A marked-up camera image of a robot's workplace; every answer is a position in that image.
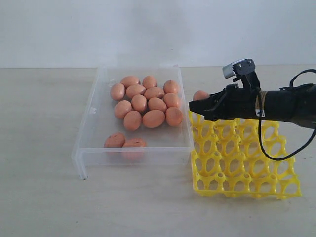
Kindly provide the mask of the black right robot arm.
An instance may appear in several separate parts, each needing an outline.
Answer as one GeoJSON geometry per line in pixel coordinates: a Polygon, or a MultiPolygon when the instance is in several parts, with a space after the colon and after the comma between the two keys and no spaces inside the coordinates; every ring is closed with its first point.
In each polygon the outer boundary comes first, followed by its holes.
{"type": "Polygon", "coordinates": [[[262,119],[315,128],[316,86],[309,83],[258,93],[230,84],[206,99],[191,101],[189,109],[209,121],[262,119]]]}

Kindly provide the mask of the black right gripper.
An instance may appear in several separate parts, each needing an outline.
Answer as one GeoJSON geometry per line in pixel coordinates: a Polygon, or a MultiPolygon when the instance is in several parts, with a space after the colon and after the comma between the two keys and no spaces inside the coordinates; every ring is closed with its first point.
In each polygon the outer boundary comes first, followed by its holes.
{"type": "Polygon", "coordinates": [[[189,102],[191,112],[204,116],[205,120],[255,119],[256,99],[261,88],[255,87],[249,91],[230,84],[220,92],[210,94],[210,97],[189,102]]]}

